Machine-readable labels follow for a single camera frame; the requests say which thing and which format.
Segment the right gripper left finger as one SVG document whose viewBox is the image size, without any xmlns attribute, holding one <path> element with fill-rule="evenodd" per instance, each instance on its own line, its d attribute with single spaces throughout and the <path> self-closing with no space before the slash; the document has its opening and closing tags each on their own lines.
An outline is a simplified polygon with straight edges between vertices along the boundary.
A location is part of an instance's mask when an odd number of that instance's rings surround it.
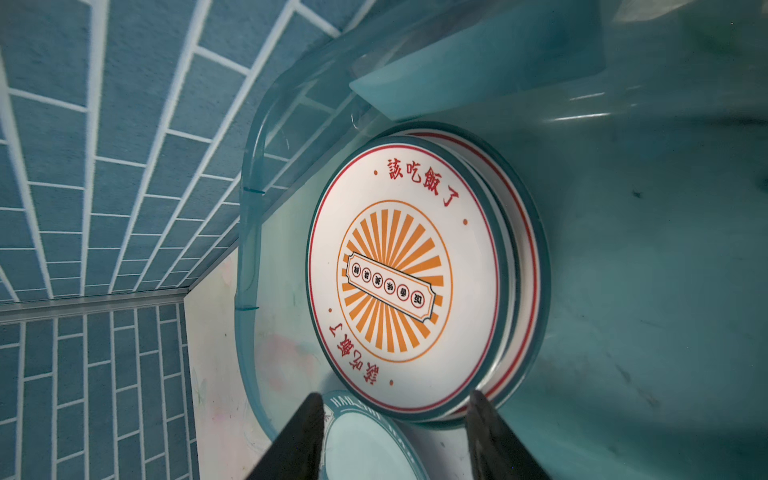
<svg viewBox="0 0 768 480">
<path fill-rule="evenodd" d="M 323 399 L 319 393 L 313 392 L 302 402 L 246 479 L 317 480 L 323 439 Z"/>
</svg>

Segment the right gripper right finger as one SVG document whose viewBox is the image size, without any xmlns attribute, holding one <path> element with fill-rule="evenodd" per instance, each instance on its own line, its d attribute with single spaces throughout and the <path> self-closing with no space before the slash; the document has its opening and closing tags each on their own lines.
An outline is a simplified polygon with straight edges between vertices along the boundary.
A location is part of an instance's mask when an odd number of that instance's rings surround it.
<svg viewBox="0 0 768 480">
<path fill-rule="evenodd" d="M 469 397 L 465 426 L 474 479 L 549 478 L 479 390 Z"/>
</svg>

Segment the green rim HAO SHI plate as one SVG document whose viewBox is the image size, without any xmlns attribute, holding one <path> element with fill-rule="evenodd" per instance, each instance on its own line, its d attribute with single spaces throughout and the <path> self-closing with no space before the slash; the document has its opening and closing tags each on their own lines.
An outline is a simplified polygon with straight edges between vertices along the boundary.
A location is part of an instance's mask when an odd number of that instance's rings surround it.
<svg viewBox="0 0 768 480">
<path fill-rule="evenodd" d="M 427 479 L 396 424 L 346 390 L 324 393 L 321 479 Z"/>
</svg>

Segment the white plate orange sunburst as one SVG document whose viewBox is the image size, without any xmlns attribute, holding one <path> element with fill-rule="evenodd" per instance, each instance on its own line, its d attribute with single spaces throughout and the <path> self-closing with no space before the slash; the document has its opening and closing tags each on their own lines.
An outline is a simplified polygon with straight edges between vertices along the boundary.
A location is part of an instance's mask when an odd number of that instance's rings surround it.
<svg viewBox="0 0 768 480">
<path fill-rule="evenodd" d="M 515 323 L 516 256 L 461 154 L 413 135 L 364 145 L 323 190 L 306 253 L 318 342 L 364 404 L 437 421 L 491 378 Z"/>
</svg>

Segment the green red rim plate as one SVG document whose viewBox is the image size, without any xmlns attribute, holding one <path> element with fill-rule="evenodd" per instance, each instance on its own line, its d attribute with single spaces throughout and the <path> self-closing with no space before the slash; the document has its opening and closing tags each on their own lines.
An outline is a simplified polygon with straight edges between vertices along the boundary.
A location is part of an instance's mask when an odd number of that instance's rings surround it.
<svg viewBox="0 0 768 480">
<path fill-rule="evenodd" d="M 490 184 L 511 221 L 519 280 L 516 326 L 505 356 L 482 392 L 502 407 L 522 386 L 544 342 L 551 304 L 551 264 L 533 199 L 510 161 L 479 136 L 441 122 L 410 122 L 388 131 L 434 141 L 467 160 Z"/>
</svg>

